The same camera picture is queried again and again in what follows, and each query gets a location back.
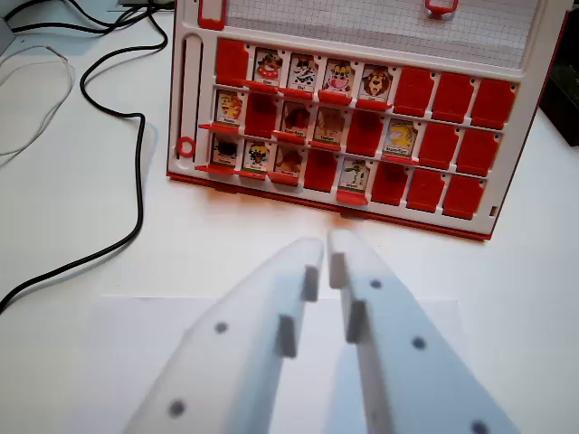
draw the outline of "red plastic flap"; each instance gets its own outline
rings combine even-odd
[[[435,212],[441,199],[444,181],[442,174],[430,170],[416,169],[406,198],[407,207],[414,210]]]
[[[368,200],[363,193],[349,192],[348,190],[338,190],[336,200],[350,205],[368,205]]]
[[[515,103],[515,86],[506,81],[484,79],[472,107],[472,125],[503,129]]]
[[[448,170],[457,143],[459,135],[455,127],[429,123],[418,155],[420,164]]]
[[[308,101],[311,101],[314,99],[313,94],[306,92],[305,90],[278,88],[278,91],[283,93],[286,97],[290,97],[290,98],[307,99]]]
[[[394,113],[423,118],[433,86],[434,80],[430,71],[404,68],[396,91]]]
[[[250,54],[241,41],[219,38],[215,59],[215,81],[219,84],[241,87],[247,75]]]
[[[235,175],[235,169],[222,165],[196,165],[195,170],[216,175]]]
[[[330,90],[318,90],[318,98],[321,102],[336,104],[338,106],[347,106],[352,102],[352,97],[347,97],[343,93],[332,92]]]
[[[469,109],[473,91],[470,77],[443,73],[432,104],[432,118],[461,124]]]
[[[221,10],[221,19],[217,20],[210,20],[207,18],[203,18],[203,1],[199,0],[199,16],[197,22],[199,23],[199,27],[203,27],[204,29],[209,30],[223,30],[225,27],[225,16],[227,15],[227,0],[221,0],[222,10]]]
[[[318,149],[326,149],[328,151],[339,151],[341,149],[340,145],[334,143],[317,142],[316,140],[310,140],[309,145],[311,147],[316,147]]]
[[[244,80],[243,85],[251,90],[255,90],[256,92],[270,93],[272,95],[278,93],[278,88],[275,86],[259,83],[258,81]]]
[[[356,107],[358,109],[387,111],[388,109],[392,108],[392,104],[386,104],[383,101],[371,101],[369,99],[359,99],[356,102]]]
[[[495,161],[498,142],[495,135],[488,131],[467,129],[462,139],[459,155],[456,158],[458,172],[487,176]]]
[[[277,113],[278,109],[271,95],[250,93],[245,114],[245,134],[271,138]]]
[[[297,134],[285,133],[283,131],[273,130],[272,134],[281,142],[293,143],[296,145],[305,145],[306,138]]]
[[[454,175],[444,197],[444,215],[472,220],[479,208],[484,188],[476,178]]]
[[[183,150],[183,143],[188,143],[189,145],[191,145],[191,151],[185,152]],[[180,137],[177,140],[176,151],[183,158],[191,158],[192,156],[195,156],[195,141],[191,137],[185,137],[185,136]]]
[[[336,155],[311,149],[308,154],[304,187],[329,193],[336,177],[336,169]]]
[[[265,174],[256,174],[255,172],[248,172],[246,170],[238,170],[235,173],[245,178],[261,179],[261,180],[265,179]]]
[[[298,178],[292,175],[278,174],[277,172],[268,172],[268,177],[273,183],[291,185],[293,187],[298,185]]]
[[[354,110],[347,135],[346,152],[359,156],[374,156],[380,144],[383,127],[378,113]]]
[[[380,163],[372,187],[372,202],[398,206],[407,180],[408,174],[403,165]]]
[[[237,134],[239,132],[239,127],[237,125],[225,125],[218,122],[211,124],[202,124],[199,126],[201,129],[208,129],[215,133],[226,133],[226,134]]]

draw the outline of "cartoon character picture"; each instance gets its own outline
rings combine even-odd
[[[308,132],[309,111],[297,102],[286,102],[283,106],[281,131],[305,137]]]
[[[398,156],[409,156],[414,147],[418,131],[414,124],[408,120],[390,119],[384,152]]]
[[[327,61],[326,77],[324,79],[323,90],[349,94],[352,89],[354,72],[349,61]]]
[[[267,165],[270,161],[269,146],[264,142],[247,140],[245,142],[245,155],[243,156],[243,169],[260,174],[267,172]]]
[[[289,62],[288,88],[313,93],[318,65],[313,56],[294,54]]]
[[[214,147],[211,161],[215,165],[235,167],[237,143],[229,138],[214,136]]]
[[[302,161],[303,157],[297,149],[279,146],[275,160],[275,172],[298,177]]]
[[[255,72],[253,79],[260,83],[278,86],[283,59],[273,50],[258,48],[255,52]]]
[[[364,78],[360,86],[360,99],[384,101],[388,99],[388,91],[392,84],[392,76],[388,69],[381,66],[367,65],[364,68]]]
[[[314,139],[324,142],[339,143],[344,129],[344,116],[335,108],[320,107],[316,118]]]
[[[356,192],[364,191],[370,175],[371,163],[366,160],[344,159],[339,187]]]
[[[227,124],[239,125],[239,116],[242,114],[242,101],[235,92],[217,92],[217,107],[215,108],[215,120]]]

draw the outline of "screw hole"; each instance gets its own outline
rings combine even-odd
[[[174,400],[169,404],[169,416],[173,419],[185,413],[185,403],[181,400]]]
[[[229,326],[227,325],[227,323],[224,323],[222,321],[221,323],[217,323],[215,325],[215,332],[217,332],[218,334],[225,333],[228,328]]]
[[[481,422],[480,420],[475,420],[474,422],[472,422],[470,429],[472,429],[472,432],[474,432],[474,434],[489,434],[489,429],[487,428],[487,425]]]
[[[426,348],[426,341],[422,339],[420,336],[416,336],[413,339],[413,346],[417,350],[423,350],[424,348]]]

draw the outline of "red plastic hinge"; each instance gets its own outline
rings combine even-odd
[[[185,152],[183,150],[183,143],[188,143],[191,145],[191,151]],[[195,141],[191,137],[180,137],[177,140],[177,153],[182,156],[183,158],[191,158],[195,156]]]
[[[442,213],[450,217],[472,220],[484,191],[480,183],[477,178],[454,175],[444,197]]]
[[[356,102],[357,109],[387,111],[393,107],[392,104],[386,104],[383,101],[371,101],[369,99],[359,99]]]
[[[222,165],[196,165],[195,170],[216,175],[235,175],[235,169]]]
[[[258,81],[244,80],[243,85],[251,90],[255,90],[256,92],[270,93],[271,95],[278,93],[277,87],[265,83],[259,83]]]
[[[285,184],[295,187],[298,185],[298,178],[292,175],[278,174],[277,172],[268,172],[268,177],[273,183]]]
[[[454,11],[456,11],[456,8],[459,5],[459,0],[454,0],[454,3],[451,7],[432,5],[431,0],[425,0],[425,2],[427,9],[429,9],[435,15],[452,14]]]
[[[208,129],[209,131],[213,131],[214,133],[237,134],[239,132],[239,126],[237,125],[225,125],[216,122],[212,124],[200,125],[199,128]]]
[[[326,149],[328,151],[339,151],[341,149],[340,145],[335,143],[317,142],[316,140],[310,140],[309,145],[317,149]]]
[[[306,138],[300,137],[297,134],[284,133],[283,131],[278,131],[277,129],[274,129],[272,134],[281,142],[293,143],[295,145],[306,144]]]
[[[352,102],[352,97],[347,97],[342,93],[336,93],[330,90],[318,90],[318,98],[321,102],[336,104],[337,106],[347,106]]]
[[[336,192],[336,200],[350,205],[368,205],[368,200],[365,198],[365,194],[349,192],[348,190],[338,190]]]
[[[221,10],[221,19],[217,20],[210,20],[208,18],[203,18],[203,2],[204,0],[199,0],[199,17],[197,22],[199,23],[199,27],[203,27],[204,29],[209,30],[223,30],[225,28],[225,16],[227,14],[227,0],[222,1],[222,10]]]
[[[308,101],[314,99],[314,95],[309,92],[306,92],[305,90],[278,88],[278,91],[283,93],[286,97],[290,98],[307,99]]]

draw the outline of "cartoon lion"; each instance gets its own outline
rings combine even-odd
[[[242,113],[242,101],[235,94],[223,93],[221,111],[227,118],[237,119]]]
[[[391,78],[385,69],[380,68],[364,77],[362,81],[365,93],[371,97],[377,97],[390,89]]]

